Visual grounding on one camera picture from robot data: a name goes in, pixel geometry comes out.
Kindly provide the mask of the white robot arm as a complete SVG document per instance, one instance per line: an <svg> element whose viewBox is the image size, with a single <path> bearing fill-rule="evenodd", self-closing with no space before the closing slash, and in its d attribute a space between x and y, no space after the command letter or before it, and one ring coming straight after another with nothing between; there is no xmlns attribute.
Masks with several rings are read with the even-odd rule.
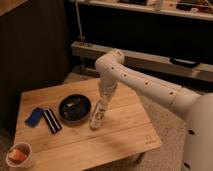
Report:
<svg viewBox="0 0 213 171"><path fill-rule="evenodd" d="M124 66L125 56L113 49L95 62L101 98L109 102L117 83L167 108L187 123L181 171L213 171L213 93L200 95L183 86Z"/></svg>

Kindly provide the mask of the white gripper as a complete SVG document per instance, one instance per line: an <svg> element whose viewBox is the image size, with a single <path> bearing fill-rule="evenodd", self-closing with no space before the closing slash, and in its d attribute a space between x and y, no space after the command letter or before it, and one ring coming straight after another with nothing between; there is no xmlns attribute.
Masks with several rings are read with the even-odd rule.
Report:
<svg viewBox="0 0 213 171"><path fill-rule="evenodd" d="M104 97L104 94L106 95L106 108L108 108L109 103L111 102L111 99L113 98L114 92L117 88L117 83L115 81L113 82L104 82L103 80L100 80L98 83L98 91L101 98Z"/></svg>

